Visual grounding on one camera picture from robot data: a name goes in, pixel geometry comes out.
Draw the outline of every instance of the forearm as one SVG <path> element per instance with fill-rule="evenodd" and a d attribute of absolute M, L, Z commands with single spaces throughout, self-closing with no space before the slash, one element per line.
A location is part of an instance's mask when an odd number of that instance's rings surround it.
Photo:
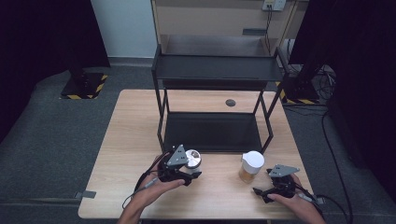
<path fill-rule="evenodd" d="M 139 222 L 140 216 L 144 207 L 131 201 L 122 211 L 118 224 L 137 224 Z"/>
<path fill-rule="evenodd" d="M 311 203 L 301 202 L 300 206 L 292 207 L 291 210 L 306 224 L 326 224 L 323 217 Z"/>

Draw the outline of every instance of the human hand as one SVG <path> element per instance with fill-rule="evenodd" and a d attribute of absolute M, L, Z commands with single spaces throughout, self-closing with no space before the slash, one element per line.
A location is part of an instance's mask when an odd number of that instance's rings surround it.
<path fill-rule="evenodd" d="M 291 174 L 294 182 L 301 186 L 300 179 L 295 174 Z M 268 194 L 268 198 L 274 200 L 275 202 L 282 203 L 287 206 L 300 220 L 308 224 L 325 224 L 323 217 L 320 215 L 316 207 L 300 198 L 295 194 L 292 198 L 285 198 L 279 194 Z"/>
<path fill-rule="evenodd" d="M 146 178 L 142 181 L 139 189 L 146 186 L 147 183 L 154 180 L 154 178 L 158 178 L 157 174 L 155 173 L 156 170 L 158 170 L 158 162 L 150 170 L 149 175 L 146 176 Z M 122 211 L 118 224 L 137 223 L 140 215 L 147 206 L 154 203 L 166 191 L 176 189 L 184 183 L 185 181 L 183 179 L 178 179 L 170 182 L 162 182 L 160 179 L 157 179 L 154 184 L 151 185 L 149 188 L 140 190 L 134 195 L 134 197 Z"/>

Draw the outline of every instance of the metal bracket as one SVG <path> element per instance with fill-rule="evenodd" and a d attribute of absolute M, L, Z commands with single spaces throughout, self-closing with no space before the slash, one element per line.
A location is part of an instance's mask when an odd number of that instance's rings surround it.
<path fill-rule="evenodd" d="M 76 192 L 75 193 L 75 199 L 82 199 L 82 198 L 95 198 L 96 192 L 95 191 L 88 191 L 84 190 L 84 192 Z"/>
<path fill-rule="evenodd" d="M 175 166 L 183 165 L 187 162 L 189 162 L 189 160 L 187 159 L 186 150 L 184 149 L 183 145 L 180 145 L 166 164 L 168 166 Z"/>
<path fill-rule="evenodd" d="M 268 174 L 271 177 L 282 177 L 299 172 L 299 168 L 277 164 L 274 169 Z"/>

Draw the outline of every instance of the small hole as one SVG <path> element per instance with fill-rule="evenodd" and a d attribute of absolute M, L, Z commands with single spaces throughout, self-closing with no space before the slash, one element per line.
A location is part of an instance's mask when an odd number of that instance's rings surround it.
<path fill-rule="evenodd" d="M 225 101 L 225 104 L 226 104 L 227 106 L 235 106 L 235 105 L 236 105 L 236 102 L 235 102 L 235 100 L 233 100 L 233 99 L 228 99 L 228 100 Z"/>

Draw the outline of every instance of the shelf frame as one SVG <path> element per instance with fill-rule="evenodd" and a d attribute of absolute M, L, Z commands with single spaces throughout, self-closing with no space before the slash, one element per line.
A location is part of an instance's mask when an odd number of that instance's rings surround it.
<path fill-rule="evenodd" d="M 277 59 L 280 60 L 284 68 L 283 76 L 278 66 Z M 240 76 L 241 74 L 239 73 L 246 70 L 249 71 L 249 73 L 247 73 L 249 75 Z M 162 54 L 161 45 L 159 45 L 151 67 L 151 73 L 160 112 L 157 136 L 163 152 L 171 150 L 172 146 L 183 144 L 186 147 L 194 147 L 194 149 L 204 153 L 241 153 L 250 151 L 251 149 L 264 153 L 265 149 L 270 145 L 274 137 L 270 122 L 271 113 L 282 91 L 283 77 L 289 76 L 286 60 L 279 49 L 276 49 L 276 53 L 273 57 L 194 56 Z M 276 95 L 267 109 L 263 99 L 263 93 L 265 92 L 267 83 L 270 81 L 278 82 L 279 84 L 277 85 Z M 161 97 L 160 94 L 160 86 L 161 89 L 163 89 L 163 97 Z M 251 113 L 184 112 L 172 111 L 170 109 L 168 90 L 258 91 L 259 97 Z M 257 122 L 255 120 L 255 115 L 260 105 L 262 105 L 268 132 L 268 137 L 263 144 L 259 135 L 259 127 L 257 127 Z M 165 115 L 167 117 L 163 136 L 162 132 Z M 248 123 L 248 116 L 254 118 L 254 123 L 248 128 L 248 133 L 252 134 L 251 137 L 255 144 L 247 147 L 242 145 L 238 148 L 229 149 L 229 147 L 232 146 L 229 143 L 225 142 L 223 147 L 219 145 L 219 142 L 226 139 L 220 132 L 209 132 L 205 134 L 206 132 L 204 132 L 202 128 L 198 130 L 187 128 L 188 130 L 186 130 L 186 127 L 189 126 L 186 125 L 186 122 L 188 123 L 188 121 L 186 121 L 188 118 L 191 119 L 190 122 L 195 126 L 202 124 L 201 126 L 212 125 L 212 129 L 216 127 L 213 126 L 216 122 L 209 122 L 205 120 L 205 118 L 217 118 L 218 125 L 221 124 L 226 127 L 233 126 L 231 122 L 226 124 L 226 122 L 224 122 L 226 119 L 222 119 L 221 116 L 230 116 L 230 118 L 235 118 L 235 120 L 241 122 L 241 124 L 243 124 L 241 120 L 244 119 L 245 122 Z M 180 128 L 180 130 L 174 127 L 175 125 L 173 122 L 178 123 L 178 128 Z M 201 142 L 201 147 L 199 143 L 194 143 L 189 139 L 188 133 L 195 134 L 194 137 L 200 136 L 197 141 L 203 141 Z M 230 133 L 230 135 L 237 136 L 235 135 L 236 133 L 238 133 L 238 130 L 234 133 Z M 180 134 L 180 138 L 184 139 L 180 139 L 180 141 L 175 140 L 175 135 L 178 134 Z"/>

